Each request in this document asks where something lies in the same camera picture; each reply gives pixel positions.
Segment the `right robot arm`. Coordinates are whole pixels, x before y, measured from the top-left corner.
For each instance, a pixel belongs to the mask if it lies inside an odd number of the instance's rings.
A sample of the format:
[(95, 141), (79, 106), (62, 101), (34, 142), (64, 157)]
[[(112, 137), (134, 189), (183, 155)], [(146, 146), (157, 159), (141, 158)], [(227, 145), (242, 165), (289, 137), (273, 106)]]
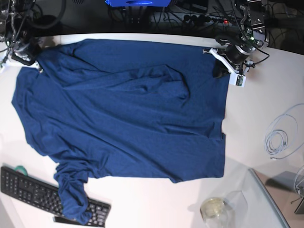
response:
[(30, 67), (42, 70), (37, 61), (42, 52), (40, 32), (60, 24), (66, 11), (65, 0), (61, 1), (58, 16), (35, 17), (34, 0), (2, 0), (0, 2), (0, 42), (5, 48), (0, 51), (0, 69), (8, 66)]

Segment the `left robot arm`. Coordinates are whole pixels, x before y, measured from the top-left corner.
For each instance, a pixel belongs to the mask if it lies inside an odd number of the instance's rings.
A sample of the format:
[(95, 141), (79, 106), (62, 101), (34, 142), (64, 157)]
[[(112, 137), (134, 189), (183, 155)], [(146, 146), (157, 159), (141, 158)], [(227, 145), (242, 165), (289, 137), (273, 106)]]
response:
[(238, 32), (221, 32), (215, 36), (218, 44), (226, 48), (215, 49), (213, 77), (227, 74), (243, 75), (246, 69), (255, 68), (270, 55), (262, 48), (269, 44), (265, 28), (265, 14), (260, 0), (230, 0), (232, 24)]

